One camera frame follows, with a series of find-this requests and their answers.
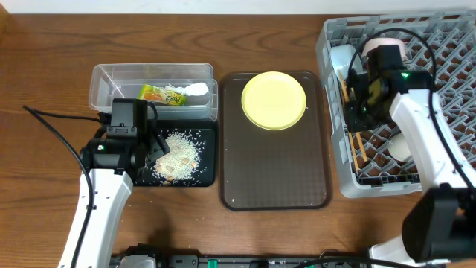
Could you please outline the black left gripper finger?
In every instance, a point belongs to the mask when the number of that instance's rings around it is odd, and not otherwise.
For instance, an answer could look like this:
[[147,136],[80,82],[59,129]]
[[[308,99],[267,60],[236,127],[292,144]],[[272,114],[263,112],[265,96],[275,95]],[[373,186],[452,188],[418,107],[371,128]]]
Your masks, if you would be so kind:
[[166,155],[170,152],[170,147],[160,132],[154,132],[153,138],[154,142],[152,143],[152,147],[155,152],[162,153],[163,155]]
[[152,143],[149,148],[147,164],[155,164],[155,162],[164,155],[164,151],[158,143]]

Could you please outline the light blue bowl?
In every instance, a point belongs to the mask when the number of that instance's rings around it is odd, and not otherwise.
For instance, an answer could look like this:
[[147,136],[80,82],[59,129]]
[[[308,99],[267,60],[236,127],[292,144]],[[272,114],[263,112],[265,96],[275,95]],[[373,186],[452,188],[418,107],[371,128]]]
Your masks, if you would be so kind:
[[347,79],[349,64],[355,52],[356,49],[351,45],[339,45],[330,49],[332,68],[338,81]]

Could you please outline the green snack wrapper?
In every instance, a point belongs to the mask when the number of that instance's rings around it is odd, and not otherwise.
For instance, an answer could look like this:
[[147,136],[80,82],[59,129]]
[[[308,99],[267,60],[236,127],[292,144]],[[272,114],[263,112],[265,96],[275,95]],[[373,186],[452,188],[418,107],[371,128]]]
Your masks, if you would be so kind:
[[182,92],[182,87],[153,86],[144,84],[138,95],[138,99],[159,103],[168,106],[183,106],[187,97]]

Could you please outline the white cup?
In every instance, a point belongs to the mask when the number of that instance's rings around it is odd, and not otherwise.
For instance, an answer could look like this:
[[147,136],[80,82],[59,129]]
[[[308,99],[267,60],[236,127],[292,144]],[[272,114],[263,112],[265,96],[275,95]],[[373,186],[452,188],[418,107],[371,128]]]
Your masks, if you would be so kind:
[[402,133],[399,133],[389,140],[389,154],[399,162],[408,162],[412,160],[411,152]]

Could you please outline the wooden chopstick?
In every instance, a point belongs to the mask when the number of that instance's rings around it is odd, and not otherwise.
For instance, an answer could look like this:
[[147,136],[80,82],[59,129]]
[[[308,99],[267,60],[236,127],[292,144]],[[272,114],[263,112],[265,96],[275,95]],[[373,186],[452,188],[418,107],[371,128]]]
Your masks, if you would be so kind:
[[[348,96],[347,96],[347,100],[348,101],[351,101],[355,98],[355,94],[354,94],[354,90],[353,88],[350,88],[349,89],[349,93],[348,93]],[[362,141],[362,138],[361,138],[361,133],[360,132],[357,132],[356,133],[356,138],[357,138],[357,142],[358,142],[358,146],[359,146],[359,149],[361,151],[361,154],[362,154],[362,158],[365,162],[368,161],[368,157],[367,157],[367,154],[366,154],[366,151],[365,151],[365,148],[364,148],[364,143]]]
[[[346,104],[349,101],[349,97],[348,97],[348,94],[347,94],[347,87],[346,87],[346,84],[345,84],[345,81],[344,81],[344,78],[343,78],[341,72],[338,71],[337,74],[338,74],[338,81],[339,81],[340,86],[341,86],[342,101],[343,101],[343,104]],[[353,158],[354,169],[355,169],[355,172],[358,172],[359,171],[359,166],[358,166],[358,161],[357,161],[357,157],[356,157],[356,150],[355,150],[354,142],[353,142],[353,135],[350,132],[348,132],[347,135],[348,135],[348,138],[350,140],[350,147],[351,147],[351,154],[352,154],[352,158]]]

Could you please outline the white pink rice bowl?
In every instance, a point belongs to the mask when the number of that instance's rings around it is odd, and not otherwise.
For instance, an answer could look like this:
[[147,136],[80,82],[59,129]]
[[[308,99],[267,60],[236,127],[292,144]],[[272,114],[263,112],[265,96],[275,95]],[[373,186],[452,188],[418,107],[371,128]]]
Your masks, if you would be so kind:
[[363,48],[362,56],[366,57],[370,53],[371,50],[379,47],[380,45],[397,45],[399,47],[399,53],[402,60],[406,61],[408,59],[405,53],[404,42],[399,39],[387,38],[387,37],[379,37],[379,38],[369,40]]

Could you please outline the white tissue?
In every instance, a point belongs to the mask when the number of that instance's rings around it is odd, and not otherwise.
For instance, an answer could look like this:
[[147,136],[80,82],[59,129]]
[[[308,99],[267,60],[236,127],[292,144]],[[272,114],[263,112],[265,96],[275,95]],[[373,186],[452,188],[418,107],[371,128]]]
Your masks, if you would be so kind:
[[206,83],[193,83],[185,87],[175,87],[169,84],[165,86],[165,89],[185,96],[202,96],[209,92]]

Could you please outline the yellow plate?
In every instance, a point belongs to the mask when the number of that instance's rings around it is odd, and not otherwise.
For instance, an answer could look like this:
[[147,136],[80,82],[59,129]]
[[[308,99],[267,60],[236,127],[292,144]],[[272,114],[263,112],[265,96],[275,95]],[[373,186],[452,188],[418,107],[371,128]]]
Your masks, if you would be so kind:
[[267,71],[244,86],[242,110],[250,122],[264,130],[284,130],[295,125],[306,110],[306,93],[290,74]]

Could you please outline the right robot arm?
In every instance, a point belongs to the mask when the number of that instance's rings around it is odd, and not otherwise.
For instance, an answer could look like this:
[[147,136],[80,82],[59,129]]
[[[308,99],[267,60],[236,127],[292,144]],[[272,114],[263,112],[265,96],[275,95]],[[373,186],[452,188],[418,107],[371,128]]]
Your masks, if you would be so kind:
[[402,224],[401,234],[372,246],[375,265],[418,267],[428,262],[475,257],[475,170],[439,111],[428,71],[384,68],[350,71],[346,104],[351,132],[392,120],[405,138],[422,184],[422,199]]

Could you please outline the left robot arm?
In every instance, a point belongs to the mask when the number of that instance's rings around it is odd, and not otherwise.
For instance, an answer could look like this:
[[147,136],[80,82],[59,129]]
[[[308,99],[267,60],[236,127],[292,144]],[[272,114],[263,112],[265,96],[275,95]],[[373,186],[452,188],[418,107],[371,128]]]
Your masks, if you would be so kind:
[[134,183],[169,147],[145,100],[113,103],[110,120],[80,151],[80,195],[60,267],[108,267]]

